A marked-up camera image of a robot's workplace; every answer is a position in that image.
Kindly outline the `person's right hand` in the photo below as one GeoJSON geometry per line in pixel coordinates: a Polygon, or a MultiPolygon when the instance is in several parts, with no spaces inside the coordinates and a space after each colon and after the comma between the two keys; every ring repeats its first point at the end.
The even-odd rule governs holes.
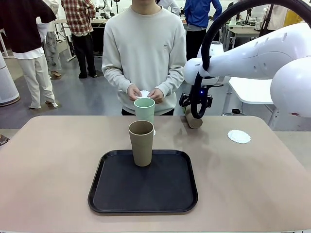
{"type": "Polygon", "coordinates": [[[134,84],[127,88],[127,95],[131,101],[135,101],[142,97],[141,91],[134,84]]]}

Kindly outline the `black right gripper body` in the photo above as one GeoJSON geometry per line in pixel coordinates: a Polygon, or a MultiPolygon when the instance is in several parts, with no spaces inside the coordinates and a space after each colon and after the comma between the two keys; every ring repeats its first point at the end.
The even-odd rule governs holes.
{"type": "MultiPolygon", "coordinates": [[[[212,102],[213,102],[212,95],[207,95],[206,97],[200,98],[197,103],[202,106],[204,105],[206,108],[210,108],[212,106],[212,102]]],[[[179,105],[184,108],[191,105],[190,95],[183,93],[179,99],[179,105]]]]}

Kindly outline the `person's left hand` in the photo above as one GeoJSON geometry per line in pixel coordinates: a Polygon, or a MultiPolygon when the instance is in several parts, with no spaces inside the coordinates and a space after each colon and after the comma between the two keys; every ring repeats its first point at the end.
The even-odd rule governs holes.
{"type": "Polygon", "coordinates": [[[163,92],[158,88],[155,88],[154,90],[152,90],[149,93],[148,97],[153,99],[155,101],[155,104],[160,104],[164,101],[163,92]]]}

